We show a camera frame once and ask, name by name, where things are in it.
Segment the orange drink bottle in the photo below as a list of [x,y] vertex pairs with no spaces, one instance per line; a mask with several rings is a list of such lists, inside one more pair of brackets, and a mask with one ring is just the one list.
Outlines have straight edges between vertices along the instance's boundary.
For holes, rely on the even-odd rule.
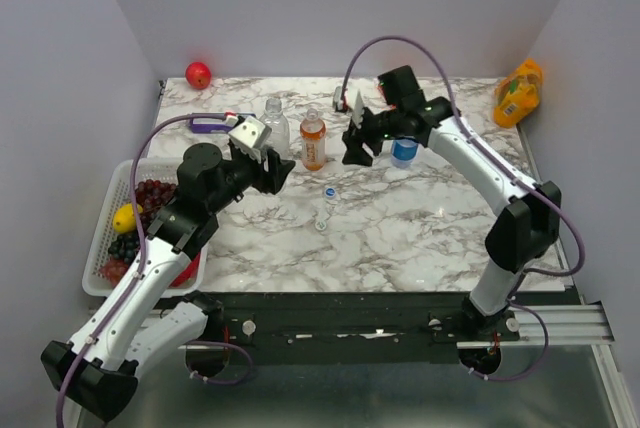
[[310,171],[320,170],[326,162],[326,125],[319,111],[309,108],[300,124],[301,160]]

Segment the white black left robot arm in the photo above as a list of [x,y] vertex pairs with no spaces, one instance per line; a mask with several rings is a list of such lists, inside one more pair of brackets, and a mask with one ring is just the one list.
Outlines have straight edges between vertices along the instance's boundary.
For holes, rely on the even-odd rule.
[[58,391],[55,421],[64,424],[67,399],[104,422],[132,400],[139,381],[179,346],[214,341],[222,328],[219,307],[192,293],[174,312],[142,326],[170,283],[183,272],[217,231],[217,215],[254,188],[281,191],[294,169],[272,148],[256,158],[230,149],[230,159],[209,143],[191,146],[177,169],[172,200],[141,233],[140,250],[102,306],[66,342],[50,342],[41,355]]

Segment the clear bottle blue label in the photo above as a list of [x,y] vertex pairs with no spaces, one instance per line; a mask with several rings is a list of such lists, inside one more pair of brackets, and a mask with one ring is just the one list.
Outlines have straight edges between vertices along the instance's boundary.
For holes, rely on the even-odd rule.
[[391,145],[391,163],[400,169],[407,169],[413,163],[419,144],[412,139],[396,139]]

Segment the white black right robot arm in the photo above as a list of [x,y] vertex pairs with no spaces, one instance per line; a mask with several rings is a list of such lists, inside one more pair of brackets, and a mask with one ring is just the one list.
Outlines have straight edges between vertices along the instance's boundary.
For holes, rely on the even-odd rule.
[[369,166],[384,142],[414,141],[451,164],[487,202],[496,216],[485,238],[489,260],[459,318],[467,337],[483,339],[496,328],[496,317],[506,309],[526,266],[557,241],[561,191],[508,164],[472,133],[450,100],[426,98],[411,67],[386,72],[378,81],[385,111],[373,113],[357,91],[341,96],[343,107],[351,112],[342,135],[342,162]]

